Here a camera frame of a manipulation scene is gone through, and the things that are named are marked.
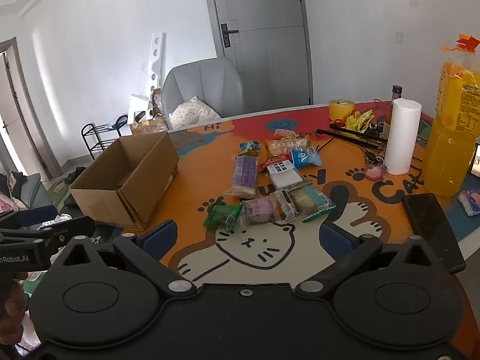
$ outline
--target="black bottle cap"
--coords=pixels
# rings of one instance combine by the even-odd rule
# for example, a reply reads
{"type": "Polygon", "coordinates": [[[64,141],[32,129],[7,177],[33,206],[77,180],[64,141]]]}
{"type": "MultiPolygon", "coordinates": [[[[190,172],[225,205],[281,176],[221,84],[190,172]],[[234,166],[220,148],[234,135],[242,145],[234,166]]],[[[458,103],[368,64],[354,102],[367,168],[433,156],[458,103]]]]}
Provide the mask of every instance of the black bottle cap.
{"type": "Polygon", "coordinates": [[[392,89],[392,92],[396,93],[397,95],[401,95],[402,90],[403,90],[403,88],[400,85],[394,85],[393,89],[392,89]]]}

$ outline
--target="black door handle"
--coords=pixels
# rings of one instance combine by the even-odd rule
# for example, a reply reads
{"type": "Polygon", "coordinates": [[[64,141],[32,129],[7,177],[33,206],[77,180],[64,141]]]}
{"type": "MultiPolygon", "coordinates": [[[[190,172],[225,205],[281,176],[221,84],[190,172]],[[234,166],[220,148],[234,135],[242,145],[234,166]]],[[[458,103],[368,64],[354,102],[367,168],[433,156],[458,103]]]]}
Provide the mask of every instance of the black door handle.
{"type": "Polygon", "coordinates": [[[239,30],[229,30],[226,23],[220,25],[222,28],[223,44],[225,48],[230,47],[230,34],[237,33],[239,30]]]}

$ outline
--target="black metal rack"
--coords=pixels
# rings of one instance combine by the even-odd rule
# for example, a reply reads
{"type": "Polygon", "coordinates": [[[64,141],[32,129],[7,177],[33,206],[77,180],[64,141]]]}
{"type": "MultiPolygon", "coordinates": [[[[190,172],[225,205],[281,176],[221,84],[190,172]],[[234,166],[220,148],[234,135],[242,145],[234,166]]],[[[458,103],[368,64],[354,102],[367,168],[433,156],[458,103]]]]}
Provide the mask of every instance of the black metal rack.
{"type": "Polygon", "coordinates": [[[93,153],[95,152],[101,152],[105,150],[107,147],[109,147],[115,140],[115,139],[105,139],[101,140],[100,139],[100,134],[104,132],[112,132],[112,131],[117,131],[117,134],[119,137],[122,136],[120,133],[120,129],[126,125],[127,123],[128,116],[127,115],[122,115],[120,116],[117,121],[115,122],[116,129],[110,130],[107,128],[107,124],[102,124],[101,126],[95,126],[93,123],[88,123],[82,128],[82,138],[83,142],[85,142],[85,145],[87,146],[88,152],[92,156],[93,159],[95,159],[93,153]],[[86,140],[86,137],[90,135],[95,135],[97,138],[97,143],[95,143],[93,146],[89,146],[88,142],[86,140]]]}

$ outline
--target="white paper roll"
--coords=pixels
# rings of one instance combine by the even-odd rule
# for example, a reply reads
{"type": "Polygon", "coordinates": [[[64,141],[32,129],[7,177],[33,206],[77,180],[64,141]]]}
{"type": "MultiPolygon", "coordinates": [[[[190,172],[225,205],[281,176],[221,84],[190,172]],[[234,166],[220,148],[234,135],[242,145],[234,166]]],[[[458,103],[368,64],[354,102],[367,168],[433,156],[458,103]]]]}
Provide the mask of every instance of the white paper roll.
{"type": "Polygon", "coordinates": [[[409,172],[421,115],[420,103],[407,99],[394,100],[392,125],[385,153],[385,166],[391,175],[404,175],[409,172]]]}

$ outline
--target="purple snack package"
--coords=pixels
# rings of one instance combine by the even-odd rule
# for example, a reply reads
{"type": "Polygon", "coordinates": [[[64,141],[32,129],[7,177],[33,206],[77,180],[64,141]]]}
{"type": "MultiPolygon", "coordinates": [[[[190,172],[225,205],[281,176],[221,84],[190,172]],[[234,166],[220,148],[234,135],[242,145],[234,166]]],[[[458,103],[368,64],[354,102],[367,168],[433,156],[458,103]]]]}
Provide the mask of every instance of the purple snack package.
{"type": "Polygon", "coordinates": [[[232,188],[225,195],[253,199],[257,185],[258,161],[252,156],[238,156],[233,172],[232,188]]]}

